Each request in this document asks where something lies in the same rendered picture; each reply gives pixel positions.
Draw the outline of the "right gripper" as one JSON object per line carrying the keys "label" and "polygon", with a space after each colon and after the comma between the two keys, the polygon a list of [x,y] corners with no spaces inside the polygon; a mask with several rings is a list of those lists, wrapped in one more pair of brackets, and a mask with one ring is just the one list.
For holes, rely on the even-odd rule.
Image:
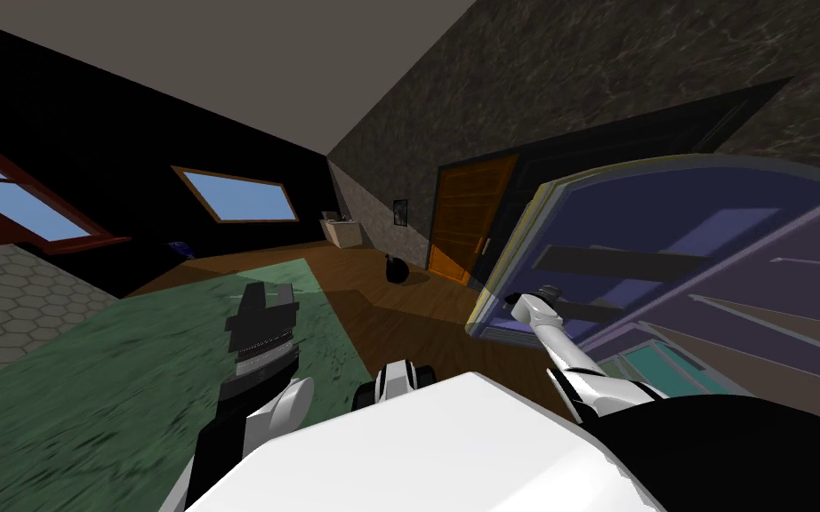
{"label": "right gripper", "polygon": [[623,308],[614,307],[613,305],[557,300],[556,312],[565,321],[580,320],[590,323],[610,323],[623,315]]}

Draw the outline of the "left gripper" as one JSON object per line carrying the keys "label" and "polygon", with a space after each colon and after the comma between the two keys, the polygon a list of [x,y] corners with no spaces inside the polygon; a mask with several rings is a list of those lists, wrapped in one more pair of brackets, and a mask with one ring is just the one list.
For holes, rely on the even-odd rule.
{"label": "left gripper", "polygon": [[240,300],[240,313],[226,319],[228,352],[246,351],[292,332],[300,304],[294,300],[291,284],[277,286],[274,306],[265,307],[264,282],[248,284]]}

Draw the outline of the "beige cabinet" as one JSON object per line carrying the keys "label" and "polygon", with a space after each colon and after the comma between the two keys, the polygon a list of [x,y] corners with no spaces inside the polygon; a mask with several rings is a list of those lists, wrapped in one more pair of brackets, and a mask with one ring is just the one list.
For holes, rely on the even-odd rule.
{"label": "beige cabinet", "polygon": [[350,248],[363,244],[363,233],[358,222],[343,217],[338,212],[321,212],[321,227],[326,239],[338,248]]}

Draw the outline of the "brown framed window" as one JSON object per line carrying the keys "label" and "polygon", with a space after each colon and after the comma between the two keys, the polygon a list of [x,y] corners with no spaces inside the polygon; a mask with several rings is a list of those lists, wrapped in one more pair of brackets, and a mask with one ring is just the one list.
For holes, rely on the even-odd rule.
{"label": "brown framed window", "polygon": [[172,170],[218,223],[291,223],[299,220],[285,187],[280,183],[180,166],[174,166]]}

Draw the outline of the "blue door leaf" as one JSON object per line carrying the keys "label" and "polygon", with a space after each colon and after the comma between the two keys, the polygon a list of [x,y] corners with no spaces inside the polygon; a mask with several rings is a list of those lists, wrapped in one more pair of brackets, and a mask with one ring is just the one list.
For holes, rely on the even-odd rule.
{"label": "blue door leaf", "polygon": [[780,159],[688,154],[640,159],[543,183],[466,323],[474,338],[532,347],[514,292],[623,308],[610,323],[563,318],[576,342],[820,206],[820,168]]}

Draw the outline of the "orange wooden door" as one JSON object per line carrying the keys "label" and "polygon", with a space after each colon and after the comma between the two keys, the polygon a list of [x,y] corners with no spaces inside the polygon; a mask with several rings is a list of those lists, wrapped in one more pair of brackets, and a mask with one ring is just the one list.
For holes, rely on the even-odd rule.
{"label": "orange wooden door", "polygon": [[511,154],[441,173],[428,270],[458,284],[469,283],[517,160]]}

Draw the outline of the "green rug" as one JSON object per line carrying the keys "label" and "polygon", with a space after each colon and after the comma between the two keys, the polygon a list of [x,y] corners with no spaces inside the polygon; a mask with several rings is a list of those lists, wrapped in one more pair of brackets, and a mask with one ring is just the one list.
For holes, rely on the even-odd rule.
{"label": "green rug", "polygon": [[235,368],[224,323],[245,287],[291,284],[305,426],[369,376],[305,260],[120,300],[0,369],[0,512],[157,512]]}

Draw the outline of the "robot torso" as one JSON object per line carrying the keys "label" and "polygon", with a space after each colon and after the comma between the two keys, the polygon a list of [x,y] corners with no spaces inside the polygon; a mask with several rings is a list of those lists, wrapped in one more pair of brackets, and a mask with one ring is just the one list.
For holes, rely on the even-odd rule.
{"label": "robot torso", "polygon": [[485,376],[405,363],[262,444],[185,512],[665,512],[585,429]]}

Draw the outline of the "red framed window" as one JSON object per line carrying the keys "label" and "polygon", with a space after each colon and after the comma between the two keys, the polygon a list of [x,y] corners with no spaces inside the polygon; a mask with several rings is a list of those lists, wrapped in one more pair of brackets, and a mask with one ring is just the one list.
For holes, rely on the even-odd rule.
{"label": "red framed window", "polygon": [[114,236],[0,153],[0,245],[55,255],[129,242]]}

